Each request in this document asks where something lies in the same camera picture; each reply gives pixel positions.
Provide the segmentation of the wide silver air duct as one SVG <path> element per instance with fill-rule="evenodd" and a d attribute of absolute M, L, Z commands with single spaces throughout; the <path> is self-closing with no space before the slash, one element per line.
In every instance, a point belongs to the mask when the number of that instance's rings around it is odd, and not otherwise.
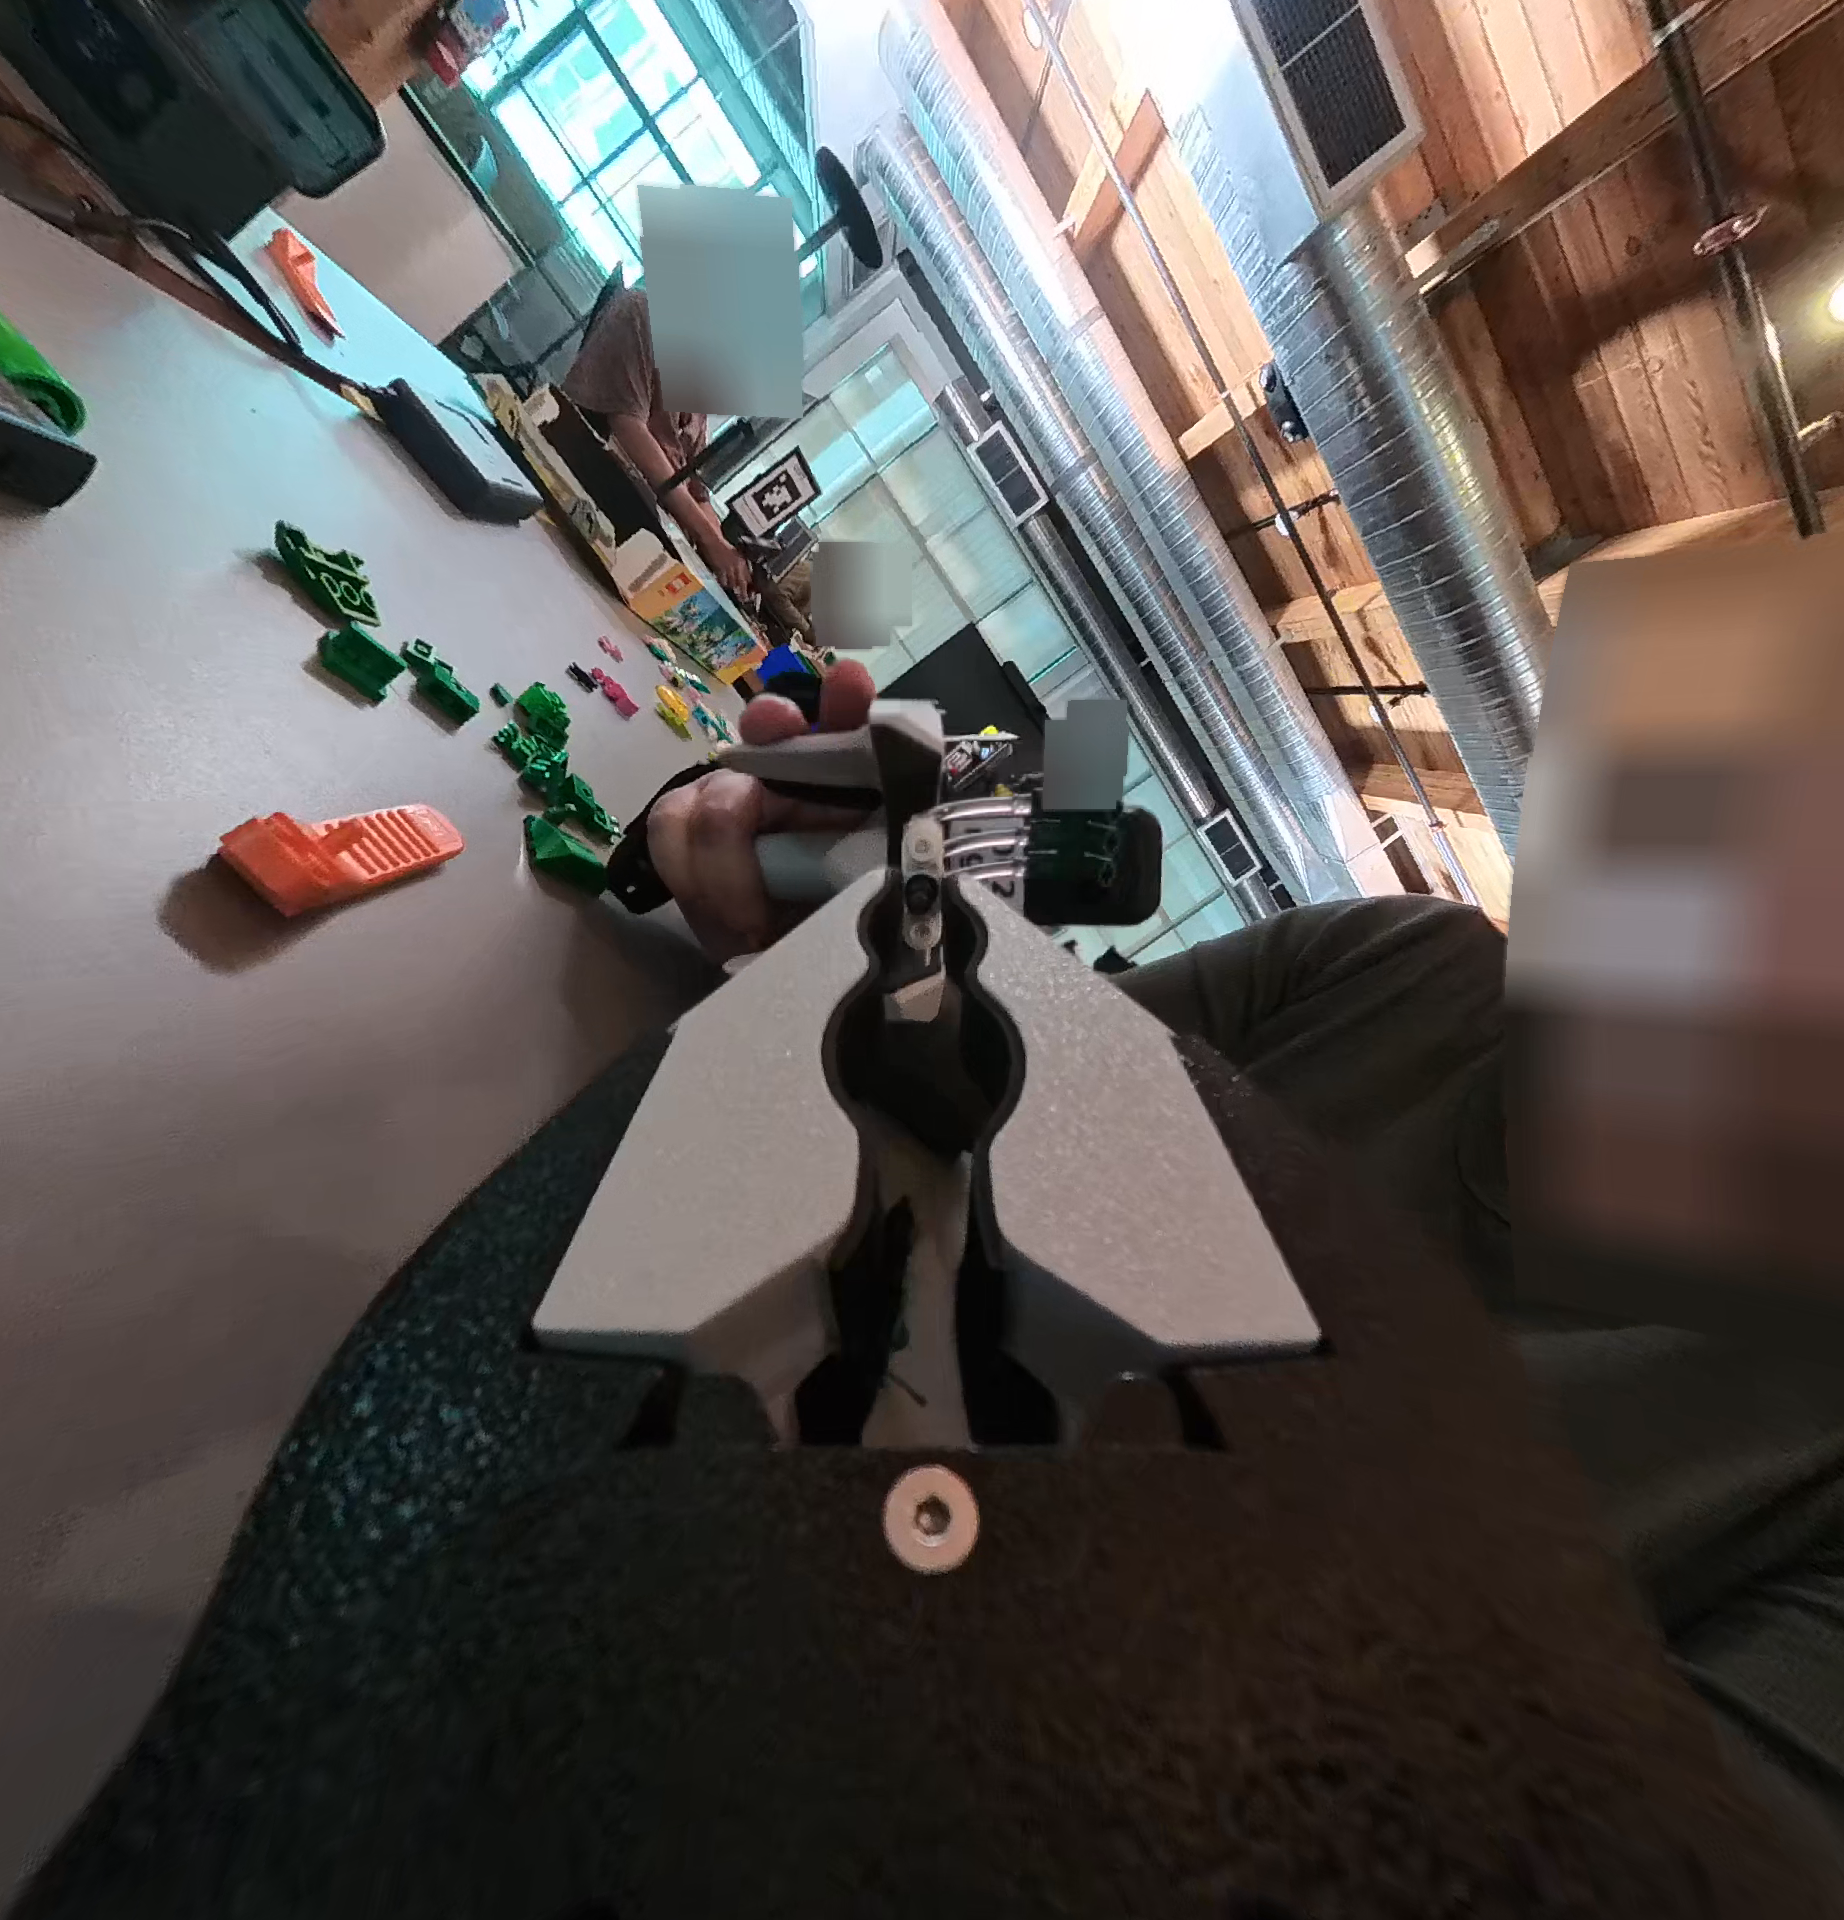
<path fill-rule="evenodd" d="M 1275 363 L 1498 836 L 1514 848 L 1555 626 L 1449 347 L 1377 209 L 1277 269 Z"/>

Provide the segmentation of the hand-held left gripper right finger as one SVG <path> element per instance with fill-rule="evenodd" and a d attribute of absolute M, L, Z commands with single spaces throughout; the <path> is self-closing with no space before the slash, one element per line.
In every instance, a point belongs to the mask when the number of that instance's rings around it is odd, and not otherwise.
<path fill-rule="evenodd" d="M 1320 1353 L 1175 1033 L 996 892 L 970 885 L 957 907 L 1000 1349 L 1052 1394 L 1062 1436 L 1124 1379 Z"/>

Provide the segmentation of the person's right forearm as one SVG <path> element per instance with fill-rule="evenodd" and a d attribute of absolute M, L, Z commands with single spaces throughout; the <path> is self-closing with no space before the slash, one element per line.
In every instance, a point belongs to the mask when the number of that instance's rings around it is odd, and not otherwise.
<path fill-rule="evenodd" d="M 1428 897 L 1292 908 L 1116 983 L 1346 1155 L 1512 1306 L 1505 933 Z"/>

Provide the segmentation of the scattered green toy bricks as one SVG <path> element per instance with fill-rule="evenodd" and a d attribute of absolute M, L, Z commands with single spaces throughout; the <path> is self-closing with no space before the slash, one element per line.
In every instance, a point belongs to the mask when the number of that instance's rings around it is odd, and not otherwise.
<path fill-rule="evenodd" d="M 325 546 L 301 524 L 277 520 L 273 555 L 290 582 L 329 620 L 316 651 L 325 677 L 374 707 L 408 678 L 416 702 L 447 731 L 478 718 L 481 693 L 430 642 L 387 642 L 382 636 L 382 607 L 357 553 Z M 528 864 L 597 897 L 606 869 L 602 851 L 622 840 L 624 827 L 575 768 L 568 702 L 542 682 L 525 689 L 495 684 L 491 696 L 502 718 L 491 738 L 493 752 L 533 802 L 523 818 Z"/>

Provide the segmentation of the slim silver air duct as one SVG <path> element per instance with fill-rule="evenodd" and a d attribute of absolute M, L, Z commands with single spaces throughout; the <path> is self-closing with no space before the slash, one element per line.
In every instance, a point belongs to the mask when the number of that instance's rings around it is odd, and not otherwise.
<path fill-rule="evenodd" d="M 1030 211 L 941 6 L 891 5 L 879 55 L 898 116 L 862 141 L 864 168 L 1271 865 L 1298 899 L 1352 896 L 1339 758 L 1088 278 Z"/>

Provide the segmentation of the small orange brick separator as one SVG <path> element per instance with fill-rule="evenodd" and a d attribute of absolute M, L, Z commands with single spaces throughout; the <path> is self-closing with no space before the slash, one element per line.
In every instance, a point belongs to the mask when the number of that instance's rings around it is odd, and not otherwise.
<path fill-rule="evenodd" d="M 318 332 L 329 340 L 344 338 L 344 326 L 320 286 L 318 254 L 311 243 L 286 225 L 270 233 L 262 251 Z"/>

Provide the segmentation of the person's dark jacket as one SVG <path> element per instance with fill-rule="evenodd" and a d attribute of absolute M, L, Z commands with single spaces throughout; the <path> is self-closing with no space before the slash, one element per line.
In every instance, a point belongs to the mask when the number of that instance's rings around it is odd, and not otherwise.
<path fill-rule="evenodd" d="M 1498 1321 L 1726 1758 L 1844 1915 L 1844 1356 Z"/>

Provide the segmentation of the black rectangular device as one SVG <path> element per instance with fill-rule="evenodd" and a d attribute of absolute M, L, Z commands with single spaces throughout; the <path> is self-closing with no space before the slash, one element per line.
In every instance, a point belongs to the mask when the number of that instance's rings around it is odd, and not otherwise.
<path fill-rule="evenodd" d="M 382 427 L 465 519 L 521 524 L 544 497 L 507 441 L 481 415 L 399 377 L 370 390 Z"/>

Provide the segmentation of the black ceiling pipe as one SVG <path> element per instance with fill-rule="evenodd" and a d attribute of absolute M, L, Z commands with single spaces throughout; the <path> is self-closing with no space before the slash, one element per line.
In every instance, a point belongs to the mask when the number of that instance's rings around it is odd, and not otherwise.
<path fill-rule="evenodd" d="M 1695 44 L 1699 5 L 1644 5 L 1654 59 L 1663 75 L 1665 95 L 1676 117 L 1701 209 L 1707 225 L 1731 211 L 1747 209 L 1732 177 L 1723 132 L 1709 112 L 1702 89 L 1702 72 Z M 1796 391 L 1782 359 L 1774 321 L 1747 260 L 1747 241 L 1716 260 L 1745 393 L 1751 397 L 1766 451 L 1787 498 L 1789 513 L 1801 540 L 1827 531 L 1821 497 L 1811 475 Z"/>

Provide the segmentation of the black white marker sign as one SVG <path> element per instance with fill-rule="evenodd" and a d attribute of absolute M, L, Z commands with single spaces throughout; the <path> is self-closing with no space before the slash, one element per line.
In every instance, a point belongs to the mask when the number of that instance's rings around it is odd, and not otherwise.
<path fill-rule="evenodd" d="M 764 545 L 820 498 L 820 481 L 802 448 L 788 448 L 728 498 L 725 531 Z"/>

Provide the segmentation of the bright green plastic piece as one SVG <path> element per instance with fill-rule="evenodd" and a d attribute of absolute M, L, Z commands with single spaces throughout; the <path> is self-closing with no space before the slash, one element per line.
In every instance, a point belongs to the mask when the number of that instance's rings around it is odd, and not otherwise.
<path fill-rule="evenodd" d="M 80 435 L 88 405 L 80 390 L 0 313 L 0 377 L 23 393 L 64 435 Z"/>

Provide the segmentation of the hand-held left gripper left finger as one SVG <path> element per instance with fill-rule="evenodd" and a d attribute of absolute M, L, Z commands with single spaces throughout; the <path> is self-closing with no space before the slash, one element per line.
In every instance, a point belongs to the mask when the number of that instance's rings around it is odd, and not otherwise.
<path fill-rule="evenodd" d="M 880 976 L 885 892 L 860 876 L 683 1013 L 533 1311 L 542 1347 L 741 1379 L 792 1440 L 862 1208 L 831 1028 Z"/>

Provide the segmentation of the person's right hand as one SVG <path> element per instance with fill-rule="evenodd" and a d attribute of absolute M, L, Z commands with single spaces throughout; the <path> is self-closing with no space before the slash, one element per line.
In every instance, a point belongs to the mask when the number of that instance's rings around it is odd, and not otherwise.
<path fill-rule="evenodd" d="M 743 710 L 741 738 L 764 748 L 812 731 L 851 732 L 865 725 L 875 699 L 864 660 L 840 658 L 822 678 L 815 719 L 767 692 Z M 698 946 L 728 963 L 773 945 L 805 912 L 771 893 L 756 843 L 783 833 L 836 837 L 862 822 L 860 809 L 794 798 L 722 765 L 653 803 L 647 852 Z"/>

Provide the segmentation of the pile of colourful small bricks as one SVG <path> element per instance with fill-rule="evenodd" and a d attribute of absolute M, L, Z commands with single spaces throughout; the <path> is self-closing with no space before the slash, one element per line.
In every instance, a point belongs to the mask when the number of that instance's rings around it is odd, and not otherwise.
<path fill-rule="evenodd" d="M 698 732 L 716 748 L 732 746 L 737 742 L 737 729 L 714 705 L 709 682 L 686 663 L 686 658 L 661 636 L 647 636 L 643 647 L 656 671 L 656 684 L 647 699 L 635 693 L 622 682 L 622 668 L 625 666 L 628 654 L 622 642 L 609 636 L 597 638 L 599 661 L 575 660 L 566 666 L 566 678 L 577 687 L 595 693 L 622 719 L 632 719 L 647 707 L 680 737 Z"/>

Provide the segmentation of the grey desk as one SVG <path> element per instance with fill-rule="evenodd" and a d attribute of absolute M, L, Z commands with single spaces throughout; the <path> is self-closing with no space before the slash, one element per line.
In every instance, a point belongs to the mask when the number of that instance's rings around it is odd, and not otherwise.
<path fill-rule="evenodd" d="M 478 692 L 639 632 L 340 397 L 0 195 L 0 308 L 92 479 L 0 501 L 0 1913 L 164 1691 L 333 1349 L 457 1200 L 703 985 L 533 878 L 485 713 L 316 663 L 273 524 L 363 553 Z M 283 917 L 248 818 L 424 803 L 439 869 Z"/>

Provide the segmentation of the colourful toy set box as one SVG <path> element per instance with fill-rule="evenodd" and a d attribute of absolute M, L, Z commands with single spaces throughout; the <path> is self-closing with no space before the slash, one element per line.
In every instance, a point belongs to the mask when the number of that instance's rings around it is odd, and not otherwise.
<path fill-rule="evenodd" d="M 609 569 L 629 613 L 665 644 L 696 660 L 707 674 L 737 684 L 761 668 L 767 648 L 756 629 L 719 584 L 703 581 L 693 564 L 668 553 L 649 528 L 622 540 Z"/>

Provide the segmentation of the brown cardboard box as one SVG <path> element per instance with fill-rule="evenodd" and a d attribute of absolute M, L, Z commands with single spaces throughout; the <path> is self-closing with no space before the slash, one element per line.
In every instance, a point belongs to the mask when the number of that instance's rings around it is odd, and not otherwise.
<path fill-rule="evenodd" d="M 619 549 L 635 533 L 665 536 L 647 477 L 556 385 L 519 397 L 502 374 L 474 374 L 514 459 L 546 498 L 546 517 L 619 600 Z"/>

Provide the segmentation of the dark storage crate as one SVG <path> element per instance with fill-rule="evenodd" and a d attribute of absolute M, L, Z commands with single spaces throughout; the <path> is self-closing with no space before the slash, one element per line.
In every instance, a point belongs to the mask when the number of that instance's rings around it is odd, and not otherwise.
<path fill-rule="evenodd" d="M 0 55 L 134 211 L 233 240 L 384 153 L 298 2 L 0 2 Z"/>

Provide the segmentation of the large orange brick separator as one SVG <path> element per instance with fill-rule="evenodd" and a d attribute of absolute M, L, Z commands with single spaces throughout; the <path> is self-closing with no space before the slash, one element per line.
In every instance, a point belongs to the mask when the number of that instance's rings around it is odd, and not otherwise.
<path fill-rule="evenodd" d="M 457 860 L 463 833 L 424 803 L 303 822 L 270 812 L 223 833 L 217 856 L 283 917 L 370 897 Z"/>

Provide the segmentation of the white vent grille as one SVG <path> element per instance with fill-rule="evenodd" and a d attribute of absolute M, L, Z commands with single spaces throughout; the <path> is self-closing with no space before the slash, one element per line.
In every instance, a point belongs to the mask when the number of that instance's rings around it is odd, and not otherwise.
<path fill-rule="evenodd" d="M 1420 107 L 1373 2 L 1240 2 L 1237 10 L 1320 209 L 1356 203 L 1420 150 Z"/>

